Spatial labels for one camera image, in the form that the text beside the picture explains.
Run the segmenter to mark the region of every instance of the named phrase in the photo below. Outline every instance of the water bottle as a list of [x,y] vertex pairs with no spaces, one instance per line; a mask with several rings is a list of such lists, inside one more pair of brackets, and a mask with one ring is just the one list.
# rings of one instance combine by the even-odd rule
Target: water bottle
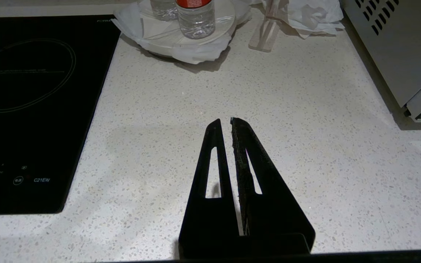
[[158,20],[168,21],[178,18],[175,0],[151,0],[151,7]]
[[183,35],[201,39],[215,31],[213,0],[177,0],[178,22]]

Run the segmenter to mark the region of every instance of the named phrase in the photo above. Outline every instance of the c21ew label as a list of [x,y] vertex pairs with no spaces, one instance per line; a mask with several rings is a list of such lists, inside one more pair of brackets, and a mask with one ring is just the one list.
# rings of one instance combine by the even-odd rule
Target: c21ew label
[[35,183],[48,183],[50,181],[50,178],[35,178]]

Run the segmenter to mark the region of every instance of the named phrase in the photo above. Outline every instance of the countertop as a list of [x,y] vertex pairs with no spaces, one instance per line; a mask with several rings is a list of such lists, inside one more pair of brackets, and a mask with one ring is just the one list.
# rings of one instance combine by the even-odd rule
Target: countertop
[[161,60],[120,39],[64,211],[0,216],[0,262],[176,257],[217,118],[238,203],[230,117],[252,125],[311,221],[313,253],[421,248],[421,130],[399,129],[346,32],[285,30],[257,52],[252,12],[216,62]]

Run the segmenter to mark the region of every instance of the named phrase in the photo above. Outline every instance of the black glass cooktop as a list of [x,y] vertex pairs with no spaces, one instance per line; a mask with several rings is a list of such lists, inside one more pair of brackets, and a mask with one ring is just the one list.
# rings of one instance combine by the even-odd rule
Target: black glass cooktop
[[63,210],[120,34],[110,18],[0,18],[0,214]]

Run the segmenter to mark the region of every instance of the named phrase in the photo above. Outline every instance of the red bottle label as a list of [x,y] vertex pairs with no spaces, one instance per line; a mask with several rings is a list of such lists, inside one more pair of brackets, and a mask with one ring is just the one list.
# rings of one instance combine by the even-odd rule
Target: red bottle label
[[212,0],[177,0],[177,5],[184,8],[199,8],[209,4]]

